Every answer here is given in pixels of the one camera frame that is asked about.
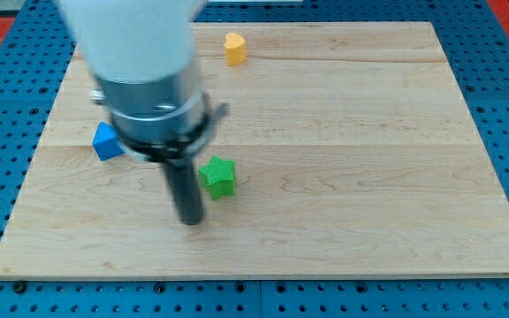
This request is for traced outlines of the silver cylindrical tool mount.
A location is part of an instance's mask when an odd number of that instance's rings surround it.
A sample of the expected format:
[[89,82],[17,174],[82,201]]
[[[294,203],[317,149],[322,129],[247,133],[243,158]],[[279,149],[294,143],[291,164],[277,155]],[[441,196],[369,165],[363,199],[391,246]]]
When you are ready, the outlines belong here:
[[95,79],[121,146],[142,161],[191,162],[229,113],[226,102],[211,105],[195,61],[141,83]]

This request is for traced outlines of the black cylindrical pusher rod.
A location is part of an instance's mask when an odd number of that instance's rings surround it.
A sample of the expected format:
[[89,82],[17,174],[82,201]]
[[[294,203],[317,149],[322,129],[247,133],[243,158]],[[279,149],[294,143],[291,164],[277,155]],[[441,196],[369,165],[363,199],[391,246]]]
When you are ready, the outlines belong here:
[[177,160],[162,164],[179,221],[185,225],[202,222],[205,211],[194,161]]

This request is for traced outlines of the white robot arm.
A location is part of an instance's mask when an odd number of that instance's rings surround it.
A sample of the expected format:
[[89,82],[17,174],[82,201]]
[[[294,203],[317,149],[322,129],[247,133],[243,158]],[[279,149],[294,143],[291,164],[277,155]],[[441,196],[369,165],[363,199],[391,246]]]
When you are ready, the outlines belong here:
[[211,107],[191,25],[204,0],[58,0],[102,94],[120,146],[163,167],[179,220],[205,212],[194,157],[212,139],[228,104]]

